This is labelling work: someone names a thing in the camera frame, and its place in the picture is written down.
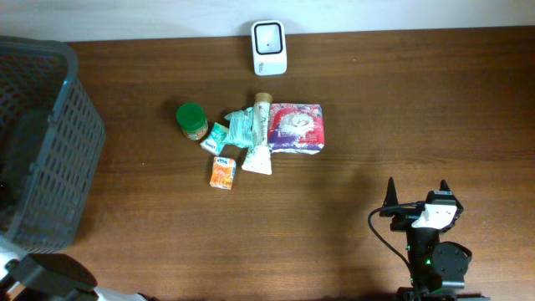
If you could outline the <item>small teal tissue pack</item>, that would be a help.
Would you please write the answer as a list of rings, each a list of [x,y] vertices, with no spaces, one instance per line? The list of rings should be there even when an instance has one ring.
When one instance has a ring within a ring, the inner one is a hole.
[[[201,148],[214,156],[219,156],[228,133],[229,129],[226,126],[215,123],[208,137],[200,144]]]

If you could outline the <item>white green tube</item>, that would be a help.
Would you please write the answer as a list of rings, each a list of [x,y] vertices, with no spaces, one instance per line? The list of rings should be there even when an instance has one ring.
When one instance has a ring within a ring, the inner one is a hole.
[[[273,97],[264,92],[255,94],[255,103],[252,107],[252,147],[247,150],[245,161],[242,164],[244,171],[271,175],[271,151],[268,145],[269,111]]]

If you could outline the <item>orange tissue pack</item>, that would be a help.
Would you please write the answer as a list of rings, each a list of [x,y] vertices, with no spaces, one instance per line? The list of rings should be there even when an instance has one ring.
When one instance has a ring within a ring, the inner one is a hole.
[[[213,159],[210,186],[231,190],[236,172],[236,162],[231,158],[216,156]]]

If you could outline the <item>teal wipes packet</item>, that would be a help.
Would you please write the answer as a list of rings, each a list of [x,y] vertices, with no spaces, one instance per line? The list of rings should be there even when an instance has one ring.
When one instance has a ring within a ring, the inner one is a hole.
[[[229,121],[229,131],[223,143],[239,148],[252,147],[252,107],[229,113],[225,119]]]

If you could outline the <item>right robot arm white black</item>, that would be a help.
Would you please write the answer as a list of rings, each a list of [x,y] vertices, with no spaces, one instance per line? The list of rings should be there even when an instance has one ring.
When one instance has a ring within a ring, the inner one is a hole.
[[[488,300],[477,293],[463,294],[465,275],[472,252],[457,242],[440,239],[455,226],[464,207],[446,181],[429,191],[424,201],[401,204],[393,178],[388,180],[383,205],[368,216],[368,225],[376,237],[402,259],[410,273],[409,288],[399,288],[397,300]],[[390,230],[406,235],[407,255],[403,256],[375,230],[373,215],[391,219]]]

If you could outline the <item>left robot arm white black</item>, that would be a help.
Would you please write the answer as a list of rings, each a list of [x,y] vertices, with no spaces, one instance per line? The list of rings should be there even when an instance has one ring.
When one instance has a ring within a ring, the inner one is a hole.
[[[2,300],[156,301],[142,293],[102,288],[80,262],[63,253],[28,253],[1,239]]]

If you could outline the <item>red purple tissue pack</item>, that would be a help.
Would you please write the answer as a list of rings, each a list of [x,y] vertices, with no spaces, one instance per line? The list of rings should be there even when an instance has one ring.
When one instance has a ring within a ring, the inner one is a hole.
[[[267,138],[272,153],[319,153],[325,145],[322,107],[317,104],[272,104]]]

